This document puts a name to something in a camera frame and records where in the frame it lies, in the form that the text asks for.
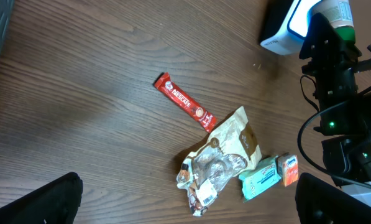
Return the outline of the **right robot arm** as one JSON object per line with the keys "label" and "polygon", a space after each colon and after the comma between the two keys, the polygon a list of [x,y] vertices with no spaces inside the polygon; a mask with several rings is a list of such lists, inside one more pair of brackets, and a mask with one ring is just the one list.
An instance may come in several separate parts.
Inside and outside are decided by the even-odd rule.
{"label": "right robot arm", "polygon": [[358,202],[371,207],[371,86],[359,91],[355,74],[371,70],[371,58],[358,61],[360,50],[345,40],[321,13],[312,16],[299,57],[309,62],[302,67],[306,78],[314,78],[316,114],[300,128],[320,117],[316,132],[322,141],[321,167],[307,161]]}

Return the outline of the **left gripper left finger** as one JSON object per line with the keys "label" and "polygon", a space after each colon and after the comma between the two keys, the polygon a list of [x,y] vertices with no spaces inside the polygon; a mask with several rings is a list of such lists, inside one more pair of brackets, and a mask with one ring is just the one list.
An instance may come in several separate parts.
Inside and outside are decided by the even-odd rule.
{"label": "left gripper left finger", "polygon": [[72,224],[81,205],[83,181],[69,172],[0,208],[0,224]]}

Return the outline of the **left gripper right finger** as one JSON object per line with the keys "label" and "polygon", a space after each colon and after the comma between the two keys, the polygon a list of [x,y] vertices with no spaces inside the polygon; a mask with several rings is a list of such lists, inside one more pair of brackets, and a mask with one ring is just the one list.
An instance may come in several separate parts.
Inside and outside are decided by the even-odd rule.
{"label": "left gripper right finger", "polygon": [[370,224],[371,207],[309,173],[296,186],[296,209],[301,224]]}

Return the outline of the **orange tissue pack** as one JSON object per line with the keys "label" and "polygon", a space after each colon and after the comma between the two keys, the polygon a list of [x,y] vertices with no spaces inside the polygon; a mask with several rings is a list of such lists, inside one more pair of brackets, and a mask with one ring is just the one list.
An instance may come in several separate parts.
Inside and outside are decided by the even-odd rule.
{"label": "orange tissue pack", "polygon": [[294,154],[285,154],[277,159],[278,174],[285,187],[299,179],[298,158]]}

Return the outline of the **brown cookie bag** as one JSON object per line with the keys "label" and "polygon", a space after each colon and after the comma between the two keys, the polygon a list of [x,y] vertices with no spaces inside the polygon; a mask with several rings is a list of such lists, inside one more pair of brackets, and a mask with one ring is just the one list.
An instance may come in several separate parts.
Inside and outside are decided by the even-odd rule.
{"label": "brown cookie bag", "polygon": [[226,184],[243,171],[254,170],[261,158],[257,138],[241,106],[181,165],[177,187],[187,191],[192,215],[203,216]]}

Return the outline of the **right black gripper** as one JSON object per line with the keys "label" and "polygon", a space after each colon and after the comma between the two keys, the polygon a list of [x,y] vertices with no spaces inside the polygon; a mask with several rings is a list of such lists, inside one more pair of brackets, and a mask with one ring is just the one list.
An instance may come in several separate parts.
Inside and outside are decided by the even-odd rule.
{"label": "right black gripper", "polygon": [[302,73],[315,78],[314,97],[327,109],[357,95],[355,74],[371,70],[371,58],[359,62],[361,52],[347,46],[321,13],[312,16],[299,58],[310,59]]}

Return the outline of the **green wet wipes pack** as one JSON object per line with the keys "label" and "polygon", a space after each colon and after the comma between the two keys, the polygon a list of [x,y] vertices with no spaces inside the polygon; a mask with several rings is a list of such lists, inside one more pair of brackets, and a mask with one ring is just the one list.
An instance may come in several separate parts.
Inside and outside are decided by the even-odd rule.
{"label": "green wet wipes pack", "polygon": [[261,160],[254,170],[239,174],[245,201],[252,200],[281,180],[277,170],[277,157],[272,156]]}

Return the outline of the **green lid jar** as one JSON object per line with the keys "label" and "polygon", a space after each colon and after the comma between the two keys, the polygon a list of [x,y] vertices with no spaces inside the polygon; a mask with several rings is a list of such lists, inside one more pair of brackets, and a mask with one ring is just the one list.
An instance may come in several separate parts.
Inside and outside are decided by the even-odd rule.
{"label": "green lid jar", "polygon": [[321,13],[348,43],[355,44],[355,29],[349,0],[321,0],[310,10],[309,15]]}

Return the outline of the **red Nescafe stick sachet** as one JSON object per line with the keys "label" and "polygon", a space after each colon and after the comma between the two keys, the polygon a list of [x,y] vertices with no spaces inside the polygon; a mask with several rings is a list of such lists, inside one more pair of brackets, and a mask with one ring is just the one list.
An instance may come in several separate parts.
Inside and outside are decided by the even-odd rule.
{"label": "red Nescafe stick sachet", "polygon": [[205,131],[210,133],[214,129],[217,123],[216,117],[175,84],[169,73],[162,73],[154,86],[197,121]]}

